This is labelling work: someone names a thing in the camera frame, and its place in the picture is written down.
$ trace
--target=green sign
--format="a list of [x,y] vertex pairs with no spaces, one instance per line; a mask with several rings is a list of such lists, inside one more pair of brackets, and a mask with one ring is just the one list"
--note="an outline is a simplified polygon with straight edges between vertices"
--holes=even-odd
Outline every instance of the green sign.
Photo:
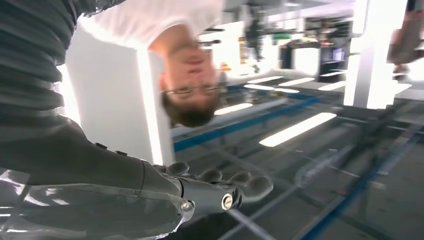
[[287,40],[292,39],[291,33],[276,33],[272,35],[272,40]]

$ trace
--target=man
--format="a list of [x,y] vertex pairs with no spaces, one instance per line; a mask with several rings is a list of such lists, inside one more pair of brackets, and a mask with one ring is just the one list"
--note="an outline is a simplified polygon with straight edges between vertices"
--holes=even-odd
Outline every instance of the man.
[[408,0],[402,28],[393,33],[387,59],[395,65],[395,73],[408,72],[406,64],[424,57],[424,51],[416,49],[422,43],[422,4],[422,0]]
[[244,35],[247,42],[247,53],[250,65],[254,68],[255,73],[259,73],[258,63],[263,59],[261,55],[261,13],[260,6],[254,2],[247,3],[249,13],[252,18],[250,24],[244,29]]
[[219,91],[211,56],[196,35],[217,22],[222,5],[222,0],[126,0],[81,23],[101,41],[158,53],[165,63],[159,80],[165,111],[176,123],[198,127],[214,116]]

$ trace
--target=man's hair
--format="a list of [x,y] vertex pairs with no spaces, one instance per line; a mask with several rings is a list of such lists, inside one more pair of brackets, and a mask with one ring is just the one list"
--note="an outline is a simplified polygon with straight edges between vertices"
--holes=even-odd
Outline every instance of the man's hair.
[[215,115],[219,99],[218,94],[213,96],[205,107],[195,104],[179,105],[175,104],[167,93],[162,93],[162,105],[166,114],[174,123],[188,128],[196,128],[209,123]]

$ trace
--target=white t-shirt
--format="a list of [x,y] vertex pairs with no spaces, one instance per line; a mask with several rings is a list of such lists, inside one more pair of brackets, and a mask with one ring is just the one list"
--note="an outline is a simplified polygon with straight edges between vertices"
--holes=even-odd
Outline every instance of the white t-shirt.
[[146,48],[166,29],[184,24],[197,36],[217,23],[224,0],[126,0],[92,17],[83,28],[100,41]]

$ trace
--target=person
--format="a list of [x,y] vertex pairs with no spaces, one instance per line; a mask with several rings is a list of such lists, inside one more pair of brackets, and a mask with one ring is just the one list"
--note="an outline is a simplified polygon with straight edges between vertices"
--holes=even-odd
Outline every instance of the person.
[[222,4],[0,0],[0,207],[6,211],[0,229],[6,238],[157,239],[189,219],[180,214],[190,209],[184,199],[209,214],[257,202],[272,191],[272,181],[250,173],[224,182],[186,179],[185,163],[164,168],[110,151],[58,114],[63,98],[54,91],[61,81],[57,66],[65,63],[78,19],[85,16],[91,19],[83,25],[96,38],[161,54],[168,114],[189,126],[207,122],[218,90],[195,35],[215,22]]
[[407,1],[402,27],[392,35],[387,60],[395,65],[394,73],[407,73],[409,69],[406,64],[424,57],[424,50],[417,49],[423,41],[422,4],[422,0]]
[[201,50],[196,35],[217,22],[222,7],[222,0],[126,0],[83,17],[81,24],[101,41],[158,53],[165,65],[159,80],[165,112],[175,123],[199,127],[213,118],[219,91],[211,55]]
[[255,73],[259,73],[260,69],[258,63],[263,59],[261,55],[261,14],[260,8],[253,2],[247,3],[249,13],[252,17],[250,24],[244,29],[244,35],[247,43],[247,53],[250,59],[250,65],[253,67]]

